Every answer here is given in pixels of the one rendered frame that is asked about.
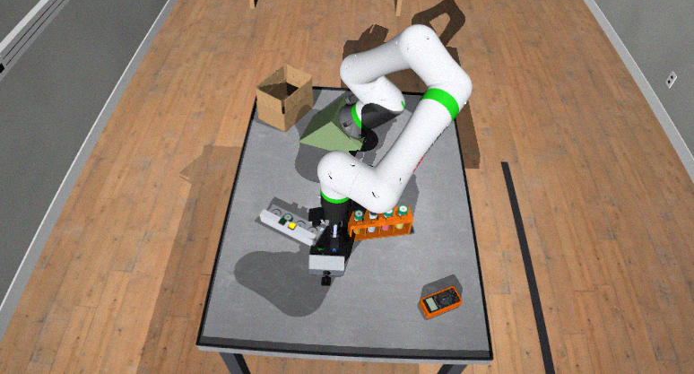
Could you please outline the orange digital multimeter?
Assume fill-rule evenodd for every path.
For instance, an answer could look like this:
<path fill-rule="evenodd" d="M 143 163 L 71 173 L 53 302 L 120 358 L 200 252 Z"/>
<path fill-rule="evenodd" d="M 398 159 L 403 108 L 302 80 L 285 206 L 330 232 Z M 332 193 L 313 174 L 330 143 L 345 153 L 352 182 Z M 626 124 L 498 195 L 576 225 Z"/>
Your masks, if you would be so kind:
<path fill-rule="evenodd" d="M 462 299 L 454 286 L 421 298 L 420 306 L 426 318 L 435 317 L 461 305 Z"/>

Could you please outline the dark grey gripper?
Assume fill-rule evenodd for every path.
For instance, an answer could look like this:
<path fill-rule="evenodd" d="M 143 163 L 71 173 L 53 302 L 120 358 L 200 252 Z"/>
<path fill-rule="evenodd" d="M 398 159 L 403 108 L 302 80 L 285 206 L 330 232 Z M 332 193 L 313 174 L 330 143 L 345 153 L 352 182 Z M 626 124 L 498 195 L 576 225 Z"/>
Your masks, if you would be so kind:
<path fill-rule="evenodd" d="M 347 212 L 341 213 L 341 214 L 332 214 L 332 213 L 328 213 L 326 210 L 324 210 L 324 216 L 327 220 L 329 220 L 330 229 L 331 229 L 331 234 L 329 236 L 329 239 L 331 240 L 330 249 L 339 249 L 339 243 L 338 242 L 339 242 L 339 236 L 341 236 L 341 232 L 339 232 L 339 229 L 341 229 L 342 221 L 344 219 L 346 219 L 346 217 L 348 216 L 348 213 L 349 213 L 349 210 Z"/>

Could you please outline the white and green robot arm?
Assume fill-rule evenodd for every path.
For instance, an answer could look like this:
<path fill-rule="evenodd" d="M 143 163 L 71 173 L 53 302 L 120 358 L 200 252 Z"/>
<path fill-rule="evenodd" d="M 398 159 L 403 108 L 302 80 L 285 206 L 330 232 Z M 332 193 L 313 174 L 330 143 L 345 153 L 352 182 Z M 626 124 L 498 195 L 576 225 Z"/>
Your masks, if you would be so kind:
<path fill-rule="evenodd" d="M 327 152 L 320 159 L 317 197 L 322 207 L 309 209 L 308 221 L 313 227 L 327 220 L 324 209 L 345 213 L 352 201 L 372 213 L 392 210 L 423 157 L 472 94 L 469 75 L 450 56 L 436 32 L 426 25 L 411 25 L 388 42 L 350 54 L 341 62 L 341 79 L 355 94 L 345 96 L 350 106 L 339 112 L 348 136 L 361 139 L 370 129 L 403 113 L 403 94 L 385 75 L 409 68 L 428 88 L 381 161 L 371 167 L 342 150 Z"/>

